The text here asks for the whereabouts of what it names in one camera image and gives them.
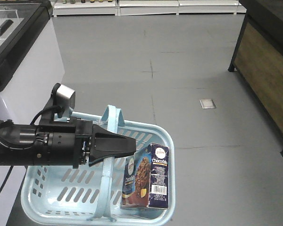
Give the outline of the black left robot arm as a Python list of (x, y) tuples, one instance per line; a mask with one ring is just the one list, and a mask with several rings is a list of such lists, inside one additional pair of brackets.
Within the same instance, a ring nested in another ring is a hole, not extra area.
[(95, 165), (105, 158), (136, 152), (136, 140), (110, 132), (92, 121), (20, 125), (0, 120), (0, 166)]

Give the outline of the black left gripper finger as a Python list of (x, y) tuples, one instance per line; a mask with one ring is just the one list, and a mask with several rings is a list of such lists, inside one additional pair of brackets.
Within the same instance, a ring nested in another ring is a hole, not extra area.
[(92, 126), (92, 141), (89, 155), (89, 166), (93, 166), (108, 157), (122, 158), (134, 155), (136, 140)]

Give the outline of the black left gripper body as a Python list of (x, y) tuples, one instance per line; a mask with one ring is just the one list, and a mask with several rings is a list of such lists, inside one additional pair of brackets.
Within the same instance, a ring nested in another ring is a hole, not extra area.
[(92, 145), (93, 121), (75, 120), (73, 169), (87, 163)]

